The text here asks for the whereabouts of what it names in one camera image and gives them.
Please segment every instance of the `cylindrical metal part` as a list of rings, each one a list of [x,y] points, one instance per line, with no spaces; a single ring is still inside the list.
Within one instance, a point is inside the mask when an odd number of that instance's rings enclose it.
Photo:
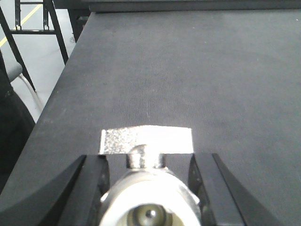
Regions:
[[[129,169],[158,169],[165,166],[165,154],[152,146],[138,145],[127,154],[127,168]]]

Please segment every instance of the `silver metal part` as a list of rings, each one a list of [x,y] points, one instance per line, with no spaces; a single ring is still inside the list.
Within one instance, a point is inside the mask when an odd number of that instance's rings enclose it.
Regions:
[[[133,211],[145,214],[139,216],[140,225],[152,225],[156,219],[145,217],[148,210],[159,213],[156,206],[163,207],[161,214],[169,216],[163,226],[201,226],[199,199],[167,169],[129,170],[101,202],[99,226],[137,226],[131,224],[135,222]]]
[[[139,145],[166,154],[193,153],[190,128],[144,125],[103,129],[98,154],[127,154]]]
[[[149,145],[138,145],[127,154],[127,167],[130,169],[157,169],[165,166],[165,154]]]

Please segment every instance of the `chair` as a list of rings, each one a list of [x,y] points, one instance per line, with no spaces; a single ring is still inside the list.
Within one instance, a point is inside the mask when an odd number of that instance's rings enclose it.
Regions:
[[[32,86],[28,82],[28,80],[22,75],[22,66],[14,59],[14,58],[5,58],[5,68],[8,74],[8,79],[10,82],[15,80],[17,77],[19,77],[27,86],[29,89],[33,100],[35,101],[36,105],[38,106],[38,109],[40,111],[43,110],[43,104],[41,103],[41,100],[39,99],[37,93],[33,90]]]

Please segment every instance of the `black metal frame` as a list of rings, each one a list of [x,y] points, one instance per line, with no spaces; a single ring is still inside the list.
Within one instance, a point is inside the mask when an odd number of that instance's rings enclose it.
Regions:
[[[21,26],[21,5],[43,5],[43,30],[23,30]],[[50,14],[51,21],[54,29],[49,29],[49,18]],[[12,34],[55,34],[57,38],[58,45],[63,57],[63,61],[66,64],[68,61],[68,53],[63,40],[63,35],[61,27],[59,25],[57,15],[55,12],[55,7],[52,0],[43,0],[43,1],[33,1],[33,2],[21,2],[20,0],[15,0],[15,30],[11,30]]]
[[[21,5],[43,5],[43,30],[23,30],[21,25]],[[49,15],[54,29],[49,29]],[[0,24],[2,26],[3,32],[8,40],[9,46],[16,58],[16,61],[22,66],[22,74],[28,80],[33,90],[35,91],[34,84],[30,78],[30,75],[27,71],[27,68],[24,64],[24,61],[21,57],[19,49],[14,40],[13,34],[55,34],[57,38],[58,45],[63,57],[63,61],[66,64],[68,61],[68,53],[63,40],[62,31],[57,19],[55,12],[55,7],[52,0],[43,0],[43,1],[32,1],[32,2],[21,2],[20,0],[15,0],[15,30],[11,30],[8,26],[8,23],[4,17],[3,11],[0,7]]]
[[[33,90],[35,90],[32,79],[30,78],[30,75],[29,75],[29,73],[27,71],[27,68],[24,64],[24,61],[21,57],[21,54],[20,54],[19,49],[16,45],[16,42],[15,42],[14,37],[12,35],[12,32],[9,29],[8,23],[7,23],[7,21],[4,17],[1,6],[0,6],[0,24],[1,24],[3,32],[4,32],[4,34],[5,34],[5,36],[8,40],[9,46],[10,46],[10,48],[11,48],[11,50],[12,50],[12,52],[13,52],[15,58],[16,58],[16,61],[22,66],[22,74],[28,80],[28,82],[32,86]]]

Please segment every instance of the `floor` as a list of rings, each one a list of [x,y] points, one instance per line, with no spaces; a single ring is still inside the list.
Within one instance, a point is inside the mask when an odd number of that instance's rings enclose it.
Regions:
[[[15,1],[1,0],[0,6],[11,29],[15,27]],[[21,19],[28,14],[32,16],[23,24],[23,29],[42,29],[43,11],[42,8],[35,8],[36,5],[21,6]],[[75,41],[72,34],[72,28],[69,21],[67,10],[56,10],[59,24],[62,30],[68,55],[71,54]],[[5,37],[0,29],[0,40]],[[60,53],[55,35],[14,35],[16,44],[27,67],[36,88],[38,97],[42,105],[45,106],[63,68],[64,63]],[[0,46],[4,60],[14,57],[9,44],[5,42]],[[15,92],[23,100],[35,121],[38,120],[41,110],[34,102],[29,90],[21,79],[17,78],[12,82]]]

